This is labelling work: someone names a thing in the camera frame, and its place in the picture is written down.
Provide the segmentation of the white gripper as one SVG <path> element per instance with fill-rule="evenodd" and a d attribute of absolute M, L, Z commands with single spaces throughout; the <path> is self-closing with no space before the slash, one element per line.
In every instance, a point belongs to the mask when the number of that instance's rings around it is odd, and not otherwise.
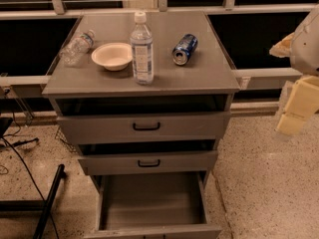
<path fill-rule="evenodd" d="M 297 134 L 319 111 L 319 5 L 316 5 L 300 25 L 276 43 L 269 54 L 277 58 L 290 56 L 291 67 L 304 75 L 295 82 L 276 131 L 284 135 Z"/>

